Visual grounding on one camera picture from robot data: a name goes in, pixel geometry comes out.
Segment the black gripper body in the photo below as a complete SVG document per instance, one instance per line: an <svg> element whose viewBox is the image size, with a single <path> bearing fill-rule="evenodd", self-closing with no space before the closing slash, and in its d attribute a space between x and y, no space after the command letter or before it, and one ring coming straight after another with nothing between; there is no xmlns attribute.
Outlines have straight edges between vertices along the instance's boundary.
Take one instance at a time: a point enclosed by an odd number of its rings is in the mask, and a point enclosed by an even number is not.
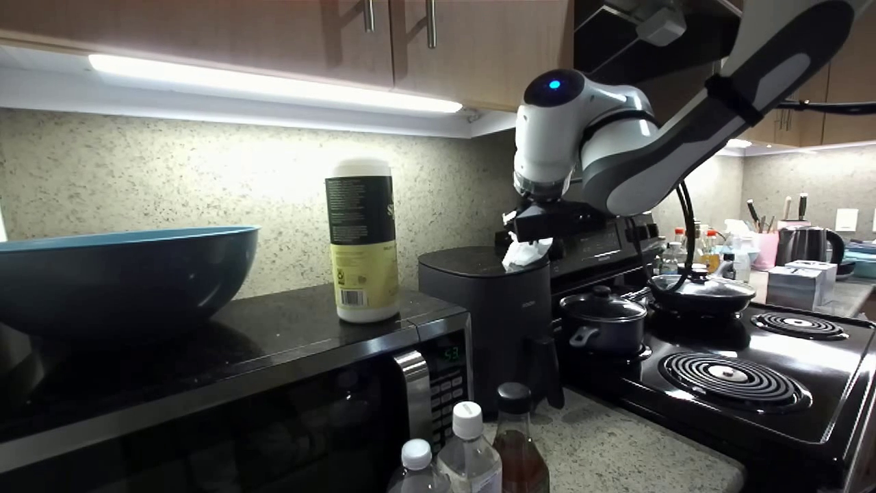
<svg viewBox="0 0 876 493"><path fill-rule="evenodd" d="M505 213L502 221L519 241L569 241L593 230L602 230L609 217L583 204L523 204L520 209Z"/></svg>

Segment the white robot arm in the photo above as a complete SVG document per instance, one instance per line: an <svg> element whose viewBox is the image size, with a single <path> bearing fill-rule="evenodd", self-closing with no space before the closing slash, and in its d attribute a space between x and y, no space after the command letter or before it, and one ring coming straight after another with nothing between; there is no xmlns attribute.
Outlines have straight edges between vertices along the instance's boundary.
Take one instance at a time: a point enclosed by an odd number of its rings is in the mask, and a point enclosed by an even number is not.
<svg viewBox="0 0 876 493"><path fill-rule="evenodd" d="M586 211L636 217L661 206L728 139L765 120L849 42L873 0L755 0L717 71L669 117L639 85L580 69L535 76L515 113L519 241L580 234Z"/></svg>

